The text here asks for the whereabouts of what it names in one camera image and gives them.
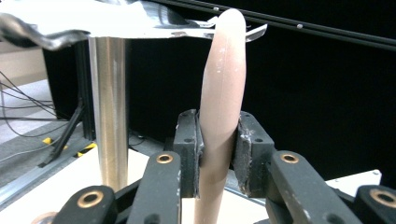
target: black backdrop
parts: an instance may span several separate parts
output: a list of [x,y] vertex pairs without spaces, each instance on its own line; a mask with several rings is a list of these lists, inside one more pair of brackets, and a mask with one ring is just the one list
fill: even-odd
[[[216,2],[396,38],[394,3]],[[199,107],[209,48],[209,40],[195,38],[132,41],[132,129],[160,141],[174,135],[177,115]],[[247,44],[243,110],[277,149],[302,154],[325,179],[380,169],[384,184],[396,188],[396,52],[270,26]]]

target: wire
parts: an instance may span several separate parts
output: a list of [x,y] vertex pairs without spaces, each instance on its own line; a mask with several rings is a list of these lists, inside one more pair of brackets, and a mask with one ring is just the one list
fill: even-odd
[[36,99],[34,99],[34,98],[32,98],[32,97],[26,95],[26,94],[25,94],[23,91],[21,91],[17,86],[15,86],[15,84],[12,83],[11,80],[9,80],[9,79],[6,77],[6,75],[4,75],[1,71],[0,71],[0,74],[1,74],[3,77],[5,77],[6,80],[7,80],[9,83],[11,83],[11,85],[12,85],[16,90],[14,90],[13,88],[9,87],[8,85],[6,85],[6,84],[4,84],[4,83],[2,83],[2,82],[0,82],[0,85],[9,87],[11,90],[16,91],[17,93],[19,93],[19,94],[21,94],[21,95],[27,97],[33,104],[37,105],[37,106],[40,107],[41,109],[47,111],[48,113],[50,113],[51,115],[53,115],[53,116],[56,117],[56,114],[54,114],[53,112],[48,111],[46,108],[44,108],[44,107],[47,107],[47,106],[44,106],[44,104],[41,103],[40,101],[37,101]]
[[34,107],[40,107],[39,105],[25,105],[25,106],[2,106],[0,105],[0,108],[4,109],[27,109],[27,108],[34,108]]
[[[32,103],[34,103],[35,105],[42,105],[42,106],[44,106],[44,104],[41,103],[40,101],[37,101],[35,98],[32,98],[32,97],[28,96],[27,94],[25,94],[23,91],[21,91],[11,80],[9,80],[9,78],[8,78],[6,75],[4,75],[3,72],[0,71],[0,75],[2,75],[2,76],[3,76],[14,88],[15,88],[15,90],[14,90],[13,88],[9,87],[8,85],[2,83],[2,82],[0,82],[0,85],[4,85],[4,86],[7,86],[7,87],[11,88],[12,90],[16,91],[17,93],[19,93],[19,94],[25,96],[26,98],[28,98],[29,100],[31,100]],[[56,114],[54,114],[54,113],[48,111],[48,110],[47,110],[46,108],[44,108],[44,107],[41,107],[41,108],[42,108],[43,110],[47,111],[48,113],[50,113],[51,115],[55,116],[55,117],[60,117],[61,119],[65,119],[64,117],[57,116]]]
[[19,156],[19,155],[22,155],[22,154],[41,151],[43,149],[46,149],[47,147],[53,146],[58,140],[59,140],[59,138],[56,139],[55,141],[51,142],[50,144],[44,146],[44,147],[40,147],[40,148],[37,148],[37,149],[33,149],[33,150],[28,150],[28,151],[23,151],[23,152],[18,152],[18,153],[12,154],[12,155],[10,155],[8,157],[3,158],[2,160],[0,160],[0,162],[7,161],[7,160],[9,160],[9,159],[11,159],[13,157],[16,157],[16,156]]
[[67,119],[38,119],[38,118],[15,118],[15,117],[0,117],[0,120],[3,119],[16,119],[16,120],[30,120],[30,121],[68,121]]
[[[19,97],[19,96],[16,96],[16,95],[13,95],[13,94],[11,94],[11,93],[8,93],[8,92],[6,92],[6,91],[2,91],[2,92],[3,92],[4,94],[6,94],[6,95],[12,96],[12,97],[17,98],[17,99],[20,99],[20,100],[31,101],[31,100],[29,100],[29,99],[21,98],[21,97]],[[37,100],[37,101],[39,101],[39,102],[52,102],[52,101],[48,101],[48,100]]]
[[[11,83],[18,91],[22,92],[20,89],[18,89],[18,87],[16,87],[16,86],[6,77],[6,75],[3,74],[3,72],[0,71],[0,74],[1,74],[3,77],[5,77],[6,80],[8,80],[8,82]],[[2,84],[3,84],[3,82],[2,82],[1,79],[0,79],[1,106],[3,107],[2,111],[3,111],[4,121],[6,122],[6,125],[8,126],[8,128],[9,128],[12,132],[14,132],[16,135],[18,135],[18,136],[20,136],[20,137],[39,137],[39,136],[42,136],[42,135],[47,134],[47,133],[52,133],[52,132],[54,132],[54,131],[56,131],[56,130],[58,130],[58,129],[61,129],[62,127],[64,127],[64,126],[67,125],[67,123],[66,123],[66,124],[61,125],[61,126],[58,127],[58,128],[55,128],[55,129],[53,129],[53,130],[50,130],[49,132],[41,133],[41,134],[36,134],[36,135],[25,135],[25,134],[18,133],[17,131],[15,131],[15,130],[11,127],[11,125],[9,124],[8,119],[7,119],[6,110],[4,109],[5,100],[4,100],[3,85],[2,85]],[[29,99],[33,99],[32,97],[30,97],[30,96],[28,96],[28,95],[26,95],[26,94],[23,94],[23,95],[26,96],[26,97],[28,97]]]

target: hole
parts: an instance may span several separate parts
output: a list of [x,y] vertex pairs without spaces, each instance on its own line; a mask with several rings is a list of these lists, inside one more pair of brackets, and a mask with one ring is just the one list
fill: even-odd
[[326,221],[332,224],[344,224],[344,220],[336,214],[330,213],[325,217]]
[[387,207],[396,208],[396,195],[386,190],[370,189],[370,196]]
[[291,155],[291,154],[282,154],[281,156],[280,156],[280,159],[282,160],[282,161],[285,161],[285,162],[288,162],[288,163],[297,163],[298,162],[298,157],[296,157],[296,156],[293,156],[293,155]]
[[380,199],[382,199],[382,200],[384,200],[385,202],[388,202],[388,203],[394,203],[395,201],[392,199],[392,198],[390,198],[388,195],[386,195],[386,194],[378,194],[378,198],[380,198]]
[[168,156],[162,156],[162,157],[160,157],[160,161],[169,161],[169,157]]
[[91,203],[91,202],[95,201],[97,198],[98,198],[98,196],[96,194],[89,194],[84,198],[84,202]]
[[173,160],[173,156],[169,154],[162,154],[157,157],[157,162],[162,164],[169,163],[172,160]]
[[295,161],[294,157],[292,157],[292,156],[285,156],[285,160],[287,160],[287,161]]
[[103,197],[104,194],[102,191],[92,190],[81,195],[77,201],[77,205],[81,208],[94,207],[102,201]]
[[160,224],[160,216],[157,214],[151,214],[145,217],[145,224]]

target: metal pole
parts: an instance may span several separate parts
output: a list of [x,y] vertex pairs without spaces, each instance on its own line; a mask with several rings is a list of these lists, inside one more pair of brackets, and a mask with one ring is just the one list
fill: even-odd
[[128,133],[126,41],[90,38],[92,97],[96,141],[104,185],[115,191],[127,185]]

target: pink silicone tube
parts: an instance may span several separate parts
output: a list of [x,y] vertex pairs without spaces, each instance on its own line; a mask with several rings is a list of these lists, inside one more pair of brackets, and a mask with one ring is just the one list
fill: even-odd
[[246,79],[246,23],[236,9],[223,12],[207,58],[200,125],[205,143],[195,223],[216,223],[233,152]]

